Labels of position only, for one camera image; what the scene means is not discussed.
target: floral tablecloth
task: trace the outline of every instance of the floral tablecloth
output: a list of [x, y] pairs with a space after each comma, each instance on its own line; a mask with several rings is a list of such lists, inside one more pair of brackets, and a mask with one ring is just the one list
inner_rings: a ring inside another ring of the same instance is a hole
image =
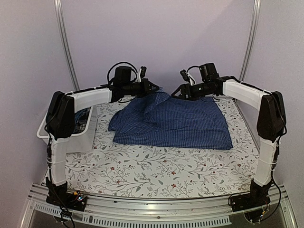
[[93, 150], [67, 154], [68, 187], [87, 192], [141, 198], [220, 196], [249, 190], [258, 151], [231, 99], [216, 102], [231, 134], [229, 151], [121, 145], [107, 130], [127, 104], [97, 106]]

